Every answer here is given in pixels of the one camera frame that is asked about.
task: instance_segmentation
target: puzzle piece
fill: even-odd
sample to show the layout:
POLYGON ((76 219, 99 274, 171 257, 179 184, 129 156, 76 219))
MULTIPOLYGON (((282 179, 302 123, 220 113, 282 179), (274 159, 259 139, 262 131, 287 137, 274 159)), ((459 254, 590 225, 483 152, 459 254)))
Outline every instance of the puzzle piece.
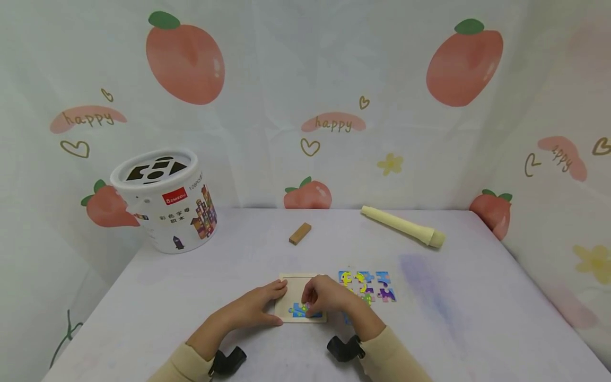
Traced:
POLYGON ((359 280, 361 284, 363 283, 370 284, 371 281, 376 278, 376 276, 371 275, 371 272, 368 272, 368 271, 359 271, 356 274, 356 278, 359 280))
POLYGON ((371 296, 371 294, 366 293, 365 296, 361 298, 367 303, 367 305, 371 306, 371 302, 373 301, 373 296, 371 296))
POLYGON ((397 299, 395 298, 395 292, 392 290, 392 288, 388 288, 388 292, 385 291, 384 288, 380 288, 380 293, 378 293, 378 297, 380 297, 385 303, 388 302, 389 298, 392 300, 393 303, 397 302, 397 299))
POLYGON ((346 325, 352 325, 352 323, 350 322, 350 319, 348 318, 348 315, 344 312, 342 312, 343 316, 344 316, 344 324, 346 325))
POLYGON ((374 297, 375 293, 376 292, 373 291, 373 288, 366 288, 365 289, 365 295, 369 295, 369 297, 370 297, 370 300, 369 300, 370 304, 369 305, 371 305, 372 302, 376 301, 376 298, 374 297))
POLYGON ((347 287, 348 284, 352 283, 352 273, 350 271, 339 271, 340 282, 347 287))
POLYGON ((384 288, 387 288, 388 284, 390 284, 388 272, 376 272, 376 276, 378 277, 378 282, 381 282, 384 284, 384 288))
MULTIPOLYGON (((293 303, 293 307, 288 308, 288 312, 293 314, 293 318, 303 318, 308 308, 307 304, 293 303)), ((323 314, 321 312, 311 316, 311 318, 322 318, 322 316, 323 314)))
POLYGON ((354 278, 357 279, 360 284, 363 284, 365 282, 365 276, 363 276, 361 272, 357 272, 354 278))

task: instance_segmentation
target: wooden rolling pin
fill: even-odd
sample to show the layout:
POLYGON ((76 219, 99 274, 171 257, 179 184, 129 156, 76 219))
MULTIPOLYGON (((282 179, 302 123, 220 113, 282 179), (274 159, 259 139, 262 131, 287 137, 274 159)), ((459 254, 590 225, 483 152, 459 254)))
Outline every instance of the wooden rolling pin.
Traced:
POLYGON ((418 224, 414 224, 410 221, 398 218, 394 215, 377 210, 373 207, 368 207, 366 205, 361 208, 360 212, 371 219, 377 220, 380 223, 415 237, 428 246, 441 248, 441 246, 444 244, 445 235, 440 231, 434 230, 433 228, 419 226, 418 224))

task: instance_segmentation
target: colorful building illustration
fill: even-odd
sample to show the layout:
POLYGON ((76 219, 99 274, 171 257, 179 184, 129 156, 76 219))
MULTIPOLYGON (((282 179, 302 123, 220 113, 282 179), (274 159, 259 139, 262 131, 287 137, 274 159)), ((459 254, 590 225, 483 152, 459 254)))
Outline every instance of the colorful building illustration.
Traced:
POLYGON ((206 205, 202 202, 201 199, 197 199, 196 204, 197 204, 197 208, 196 208, 197 215, 202 220, 202 222, 206 226, 206 229, 209 231, 211 235, 212 231, 214 230, 215 224, 213 224, 210 221, 209 213, 206 212, 206 209, 207 209, 206 205))
POLYGON ((216 210, 214 209, 214 205, 212 204, 212 198, 210 197, 208 188, 206 188, 205 185, 202 187, 202 196, 203 201, 206 205, 206 213, 208 214, 208 217, 212 222, 212 226, 216 227, 216 210))
POLYGON ((191 220, 191 225, 195 227, 195 230, 197 231, 197 234, 199 235, 200 239, 205 239, 206 237, 208 237, 208 230, 206 229, 203 224, 203 221, 200 218, 193 218, 193 220, 191 220))

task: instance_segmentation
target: colorful jigsaw puzzle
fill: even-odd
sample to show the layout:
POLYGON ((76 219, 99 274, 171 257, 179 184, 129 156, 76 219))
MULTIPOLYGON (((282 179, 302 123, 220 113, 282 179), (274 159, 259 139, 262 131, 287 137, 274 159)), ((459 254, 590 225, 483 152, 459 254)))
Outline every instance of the colorful jigsaw puzzle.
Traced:
POLYGON ((346 288, 350 289, 353 293, 360 295, 369 305, 372 302, 375 302, 375 297, 379 297, 383 302, 396 302, 397 297, 395 296, 395 292, 392 288, 388 288, 390 284, 390 275, 387 271, 339 271, 338 272, 339 282, 343 284, 346 288), (379 284, 382 284, 384 288, 379 288, 379 293, 375 293, 373 288, 374 280, 378 280, 379 284))

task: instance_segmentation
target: printed label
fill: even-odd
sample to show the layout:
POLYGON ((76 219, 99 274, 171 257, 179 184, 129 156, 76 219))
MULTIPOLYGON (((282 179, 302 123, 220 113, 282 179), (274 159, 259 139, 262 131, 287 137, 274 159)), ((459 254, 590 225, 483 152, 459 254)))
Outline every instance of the printed label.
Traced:
POLYGON ((199 178, 197 178, 197 180, 191 186, 189 186, 189 189, 195 189, 195 187, 197 187, 197 185, 202 181, 202 175, 203 173, 200 172, 199 178))
POLYGON ((170 205, 170 204, 177 203, 183 200, 184 198, 186 198, 187 192, 185 191, 184 187, 181 187, 179 189, 172 191, 171 193, 163 194, 162 196, 163 196, 163 200, 166 202, 166 205, 170 205))

